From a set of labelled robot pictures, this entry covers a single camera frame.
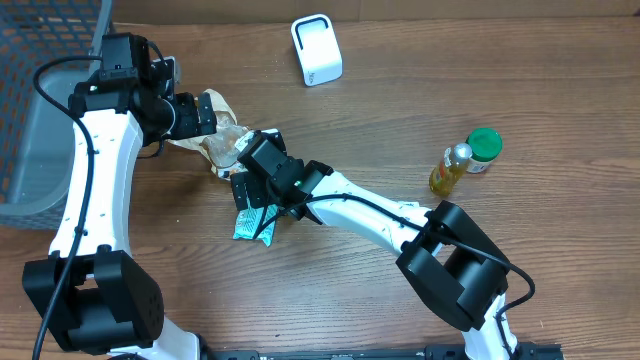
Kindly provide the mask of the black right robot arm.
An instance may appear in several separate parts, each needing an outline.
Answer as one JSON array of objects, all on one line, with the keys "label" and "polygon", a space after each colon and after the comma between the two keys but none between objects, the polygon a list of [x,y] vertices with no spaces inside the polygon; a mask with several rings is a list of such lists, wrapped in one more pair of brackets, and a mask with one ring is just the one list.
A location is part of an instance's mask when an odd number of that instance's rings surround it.
[{"label": "black right robot arm", "polygon": [[275,129],[251,131],[234,146],[242,168],[231,178],[237,208],[277,208],[260,230],[291,215],[368,239],[394,254],[427,308],[462,332],[468,358],[515,358],[504,309],[509,261],[459,206],[428,209],[368,191],[324,163],[288,155]]}]

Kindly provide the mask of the cream brown bread bag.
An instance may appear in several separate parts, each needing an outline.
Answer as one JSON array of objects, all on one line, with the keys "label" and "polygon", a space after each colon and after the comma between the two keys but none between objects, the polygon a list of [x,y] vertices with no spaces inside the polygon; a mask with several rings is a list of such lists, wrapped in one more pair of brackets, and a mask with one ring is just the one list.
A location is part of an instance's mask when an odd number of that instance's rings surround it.
[{"label": "cream brown bread bag", "polygon": [[216,119],[213,124],[216,132],[184,140],[169,140],[169,143],[187,150],[199,152],[211,164],[211,172],[223,180],[247,172],[238,157],[259,131],[239,125],[236,115],[224,97],[213,89],[206,89],[198,97],[199,105],[212,108]]}]

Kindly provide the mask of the small teal white box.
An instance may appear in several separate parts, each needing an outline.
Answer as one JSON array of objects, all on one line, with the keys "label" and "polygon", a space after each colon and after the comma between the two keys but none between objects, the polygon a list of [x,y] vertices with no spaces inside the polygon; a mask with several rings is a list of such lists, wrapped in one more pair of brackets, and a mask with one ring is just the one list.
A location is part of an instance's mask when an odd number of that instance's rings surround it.
[{"label": "small teal white box", "polygon": [[411,201],[398,201],[398,203],[402,206],[408,207],[420,207],[419,202],[411,202]]}]

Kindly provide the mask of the green-capped white bottle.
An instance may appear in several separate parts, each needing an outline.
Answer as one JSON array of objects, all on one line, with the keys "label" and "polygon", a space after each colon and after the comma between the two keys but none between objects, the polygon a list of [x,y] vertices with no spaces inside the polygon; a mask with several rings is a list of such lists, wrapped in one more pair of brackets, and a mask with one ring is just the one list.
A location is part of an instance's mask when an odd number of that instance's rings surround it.
[{"label": "green-capped white bottle", "polygon": [[481,173],[500,155],[503,149],[501,135],[492,128],[477,128],[466,139],[471,147],[472,156],[467,168],[468,173]]}]

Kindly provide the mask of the yellow Vim dish soap bottle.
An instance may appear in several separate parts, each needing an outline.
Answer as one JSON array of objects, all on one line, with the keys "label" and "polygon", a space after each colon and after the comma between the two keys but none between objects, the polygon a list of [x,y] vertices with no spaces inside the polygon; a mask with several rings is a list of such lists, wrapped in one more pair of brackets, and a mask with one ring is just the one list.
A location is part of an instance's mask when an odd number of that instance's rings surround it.
[{"label": "yellow Vim dish soap bottle", "polygon": [[467,143],[448,147],[429,178],[430,190],[441,197],[448,197],[455,184],[466,172],[472,157],[472,148]]}]

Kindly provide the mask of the light teal snack packet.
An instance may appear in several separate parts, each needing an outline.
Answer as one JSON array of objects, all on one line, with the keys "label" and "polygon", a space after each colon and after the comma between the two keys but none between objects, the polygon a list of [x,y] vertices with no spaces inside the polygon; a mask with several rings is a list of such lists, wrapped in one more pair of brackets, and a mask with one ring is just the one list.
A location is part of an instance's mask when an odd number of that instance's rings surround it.
[{"label": "light teal snack packet", "polygon": [[[270,205],[268,208],[247,208],[241,210],[235,221],[233,239],[234,240],[253,240],[256,230],[259,228],[260,219],[264,222],[271,219],[277,213],[277,206]],[[275,224],[271,223],[256,238],[266,247],[270,247],[273,242],[275,232]]]}]

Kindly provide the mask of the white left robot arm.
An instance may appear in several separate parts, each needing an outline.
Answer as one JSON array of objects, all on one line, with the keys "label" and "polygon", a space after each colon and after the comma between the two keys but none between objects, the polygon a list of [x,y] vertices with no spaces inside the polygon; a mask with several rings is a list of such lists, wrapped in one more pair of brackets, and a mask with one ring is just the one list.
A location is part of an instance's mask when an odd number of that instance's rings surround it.
[{"label": "white left robot arm", "polygon": [[200,335],[166,317],[159,285],[132,257],[128,220],[141,149],[213,134],[211,98],[177,93],[175,59],[139,35],[104,36],[95,61],[62,106],[75,139],[59,229],[48,256],[23,270],[39,336],[113,359],[209,359]]}]

